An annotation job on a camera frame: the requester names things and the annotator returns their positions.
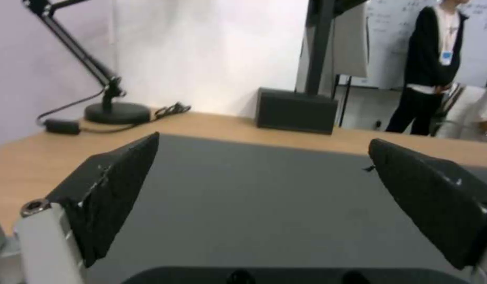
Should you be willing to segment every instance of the white wall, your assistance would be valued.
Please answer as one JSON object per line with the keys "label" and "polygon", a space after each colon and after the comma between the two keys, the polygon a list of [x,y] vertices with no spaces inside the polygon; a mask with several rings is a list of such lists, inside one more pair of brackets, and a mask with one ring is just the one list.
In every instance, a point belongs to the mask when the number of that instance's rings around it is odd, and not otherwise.
{"label": "white wall", "polygon": [[[59,11],[88,50],[110,63],[109,3],[93,0]],[[19,0],[0,0],[0,144],[41,131],[41,112],[87,97],[98,84]],[[83,106],[60,114],[80,117]]]}
{"label": "white wall", "polygon": [[[339,101],[337,119],[341,114],[346,89],[346,86],[337,88],[336,99]],[[401,93],[395,90],[352,87],[343,119],[343,128],[372,130],[375,122],[380,120],[382,122],[380,129],[384,131],[400,102],[400,95]]]}
{"label": "white wall", "polygon": [[[252,116],[260,86],[294,89],[308,0],[113,1],[118,72],[130,101],[182,101],[195,111]],[[113,66],[110,5],[92,0],[57,16]],[[0,0],[0,144],[41,131],[34,123],[39,113],[97,91],[20,0]],[[57,117],[81,117],[83,108]]]}
{"label": "white wall", "polygon": [[253,117],[259,87],[294,90],[308,0],[116,0],[132,102]]}

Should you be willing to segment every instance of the screw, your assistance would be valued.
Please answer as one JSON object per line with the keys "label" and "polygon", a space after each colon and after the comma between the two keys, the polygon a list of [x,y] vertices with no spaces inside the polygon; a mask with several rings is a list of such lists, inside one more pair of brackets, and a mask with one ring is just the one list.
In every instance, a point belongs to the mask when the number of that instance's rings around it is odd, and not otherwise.
{"label": "screw", "polygon": [[47,199],[36,199],[26,203],[21,208],[21,216],[23,218],[33,216],[34,214],[40,213],[51,208],[51,203]]}

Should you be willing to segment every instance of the desk lamp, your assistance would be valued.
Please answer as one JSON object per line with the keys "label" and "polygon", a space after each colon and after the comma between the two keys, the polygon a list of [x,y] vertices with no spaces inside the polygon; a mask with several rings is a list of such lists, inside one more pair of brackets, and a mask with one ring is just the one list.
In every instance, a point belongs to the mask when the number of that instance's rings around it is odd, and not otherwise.
{"label": "desk lamp", "polygon": [[54,13],[61,8],[68,7],[87,0],[65,0],[52,4],[48,0],[22,0],[40,21],[65,45],[103,87],[103,102],[93,104],[85,109],[85,119],[103,124],[132,124],[138,125],[150,121],[150,110],[145,106],[130,103],[113,103],[115,97],[124,97],[126,92],[121,89],[121,78],[95,59],[68,33],[54,18]]}

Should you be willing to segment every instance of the wooden desk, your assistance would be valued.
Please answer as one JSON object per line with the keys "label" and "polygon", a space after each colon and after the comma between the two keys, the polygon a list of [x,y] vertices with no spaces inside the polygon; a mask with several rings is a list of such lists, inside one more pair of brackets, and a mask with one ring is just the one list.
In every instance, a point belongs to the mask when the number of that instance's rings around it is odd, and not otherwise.
{"label": "wooden desk", "polygon": [[258,129],[250,119],[188,113],[123,133],[79,136],[40,133],[0,146],[0,222],[10,233],[21,206],[41,198],[88,156],[109,151],[159,131],[170,135],[278,147],[366,155],[373,138],[382,138],[460,164],[487,167],[487,144],[373,131],[335,129],[332,136]]}

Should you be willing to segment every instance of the black cable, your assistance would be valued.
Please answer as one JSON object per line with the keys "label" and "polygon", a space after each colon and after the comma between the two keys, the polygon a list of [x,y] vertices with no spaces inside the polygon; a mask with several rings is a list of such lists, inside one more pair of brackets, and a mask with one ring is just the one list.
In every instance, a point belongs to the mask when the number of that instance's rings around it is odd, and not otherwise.
{"label": "black cable", "polygon": [[335,74],[335,37],[337,32],[337,20],[333,20],[333,35],[332,35],[332,99],[335,99],[337,96],[337,74]]}
{"label": "black cable", "polygon": [[72,106],[75,106],[75,105],[78,105],[78,104],[81,104],[81,103],[84,103],[84,102],[87,102],[89,101],[90,99],[94,99],[95,97],[98,97],[99,95],[103,94],[103,92],[105,91],[105,89],[102,89],[99,93],[96,93],[94,95],[91,95],[90,97],[86,97],[85,99],[80,99],[79,101],[76,101],[76,102],[73,102],[73,103],[70,103],[70,104],[67,104],[65,106],[60,106],[59,108],[55,108],[54,110],[51,110],[51,111],[48,111],[48,112],[45,112],[45,113],[42,113],[41,115],[39,115],[37,118],[36,118],[36,124],[40,127],[44,127],[45,126],[45,121],[42,121],[42,119],[48,115],[51,115],[51,114],[54,114],[54,113],[57,113],[57,112],[60,112],[62,110],[65,110],[67,108],[70,108]]}
{"label": "black cable", "polygon": [[84,103],[86,101],[89,101],[90,99],[94,99],[101,95],[105,89],[101,90],[99,93],[96,93],[94,95],[91,95],[89,97],[86,97],[84,99],[80,99],[76,102],[60,106],[59,108],[55,108],[54,110],[50,110],[48,112],[40,114],[36,118],[36,124],[40,127],[45,127],[47,131],[53,132],[53,133],[63,133],[63,134],[69,134],[69,135],[77,135],[81,131],[86,132],[86,133],[96,133],[96,134],[111,134],[111,133],[119,133],[122,131],[128,131],[132,128],[135,128],[137,126],[143,125],[143,124],[148,124],[150,122],[155,122],[158,121],[162,118],[165,118],[167,116],[175,115],[175,114],[181,114],[181,113],[186,113],[189,110],[191,110],[191,106],[185,106],[182,103],[176,103],[173,106],[169,107],[164,107],[160,108],[154,113],[154,119],[145,122],[145,123],[140,123],[140,124],[132,124],[128,125],[125,127],[117,128],[117,129],[108,129],[108,130],[98,130],[98,129],[90,129],[90,128],[80,128],[79,122],[78,121],[65,121],[65,120],[56,120],[56,119],[47,119],[43,120],[48,115],[60,112],[62,110],[65,110],[67,108],[70,108],[72,106]]}
{"label": "black cable", "polygon": [[81,128],[81,131],[86,132],[86,133],[95,133],[95,134],[119,133],[119,132],[122,132],[122,131],[128,131],[128,130],[130,130],[132,128],[135,128],[135,127],[138,127],[138,126],[141,126],[141,125],[144,125],[144,124],[148,124],[148,123],[151,123],[151,122],[158,121],[158,120],[163,119],[163,118],[165,118],[167,116],[171,116],[171,115],[175,115],[175,114],[186,113],[186,112],[188,112],[190,110],[191,110],[191,106],[185,106],[182,103],[177,102],[173,106],[169,106],[169,107],[166,107],[165,106],[164,108],[160,108],[159,110],[157,110],[154,113],[154,119],[152,119],[152,120],[150,120],[150,121],[148,121],[146,123],[132,124],[132,125],[129,125],[129,126],[126,126],[126,127],[122,127],[122,128],[118,128],[118,129],[109,129],[109,130],[97,130],[97,129]]}

